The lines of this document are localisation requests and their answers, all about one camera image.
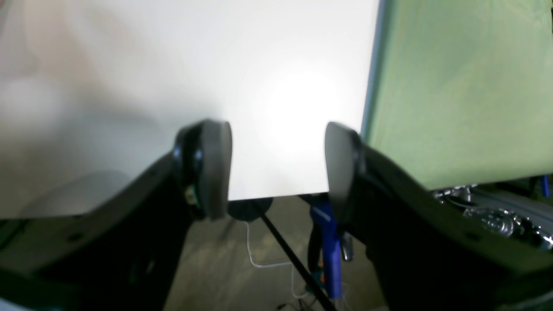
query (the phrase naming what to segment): white backdrop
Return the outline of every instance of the white backdrop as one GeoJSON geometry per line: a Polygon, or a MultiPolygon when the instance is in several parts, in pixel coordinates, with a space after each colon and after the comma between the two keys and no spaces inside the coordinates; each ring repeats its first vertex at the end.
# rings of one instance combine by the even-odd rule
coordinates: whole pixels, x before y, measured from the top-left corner
{"type": "Polygon", "coordinates": [[[105,172],[105,191],[88,185],[62,200],[87,209],[167,152],[181,126],[205,117],[231,123],[229,199],[327,191],[325,126],[361,128],[377,6],[6,1],[0,213],[20,215],[53,189],[105,172]]]}

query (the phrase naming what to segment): black pole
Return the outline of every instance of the black pole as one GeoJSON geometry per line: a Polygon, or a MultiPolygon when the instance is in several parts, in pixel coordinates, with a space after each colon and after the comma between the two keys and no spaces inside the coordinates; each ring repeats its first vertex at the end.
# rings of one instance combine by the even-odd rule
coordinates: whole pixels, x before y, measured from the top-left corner
{"type": "Polygon", "coordinates": [[[284,238],[282,238],[277,228],[273,226],[273,223],[267,218],[267,216],[265,216],[265,213],[263,213],[263,211],[259,207],[255,206],[255,209],[257,210],[257,213],[259,214],[263,222],[267,225],[267,228],[269,228],[269,230],[275,237],[278,244],[280,244],[280,247],[282,247],[282,249],[288,256],[288,258],[290,258],[290,261],[292,262],[294,267],[296,267],[301,277],[304,279],[305,283],[307,283],[307,285],[309,285],[309,287],[313,290],[313,294],[319,300],[319,303],[321,304],[323,309],[325,311],[336,311],[336,308],[334,307],[334,305],[330,302],[328,297],[326,297],[326,295],[322,292],[321,288],[315,282],[311,274],[309,274],[309,272],[305,269],[304,265],[298,259],[296,254],[294,254],[294,251],[292,251],[290,246],[288,246],[286,241],[284,241],[284,238]]]}

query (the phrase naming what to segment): concrete floor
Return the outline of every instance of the concrete floor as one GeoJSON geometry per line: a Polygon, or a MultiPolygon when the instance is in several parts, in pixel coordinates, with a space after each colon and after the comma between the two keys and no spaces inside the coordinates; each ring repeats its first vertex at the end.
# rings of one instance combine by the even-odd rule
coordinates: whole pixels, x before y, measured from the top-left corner
{"type": "MultiPolygon", "coordinates": [[[[312,222],[309,207],[295,196],[277,198],[268,217],[306,265],[312,222]]],[[[254,262],[260,265],[288,261],[286,254],[261,220],[251,224],[254,262]]],[[[290,293],[290,266],[259,269],[250,264],[246,226],[241,221],[194,224],[186,238],[179,269],[165,311],[276,310],[297,300],[290,293]]],[[[373,265],[356,241],[353,262],[342,265],[342,280],[349,284],[346,299],[351,310],[371,310],[385,305],[373,265]]],[[[295,273],[295,293],[305,283],[295,273]]],[[[313,297],[305,298],[307,302],[313,297]]],[[[318,303],[315,310],[322,310],[318,303]]],[[[292,311],[285,307],[283,311],[292,311]]]]}

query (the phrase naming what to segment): white board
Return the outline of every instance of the white board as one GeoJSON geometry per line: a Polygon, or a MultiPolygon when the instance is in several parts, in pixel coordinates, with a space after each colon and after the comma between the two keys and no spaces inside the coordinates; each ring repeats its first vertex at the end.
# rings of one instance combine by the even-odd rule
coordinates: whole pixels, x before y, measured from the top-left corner
{"type": "MultiPolygon", "coordinates": [[[[231,123],[230,200],[327,191],[325,127],[361,128],[377,7],[6,1],[0,212],[18,215],[94,172],[117,175],[105,182],[115,193],[171,148],[181,126],[206,117],[231,123]]],[[[78,212],[110,194],[91,196],[68,205],[78,212]]]]}

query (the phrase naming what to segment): green fabric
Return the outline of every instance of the green fabric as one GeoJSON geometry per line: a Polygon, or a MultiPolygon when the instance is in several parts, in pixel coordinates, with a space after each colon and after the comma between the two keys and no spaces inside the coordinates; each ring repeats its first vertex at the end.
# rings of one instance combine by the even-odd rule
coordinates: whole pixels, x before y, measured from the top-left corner
{"type": "Polygon", "coordinates": [[[428,189],[552,173],[551,0],[389,5],[366,142],[428,189]]]}

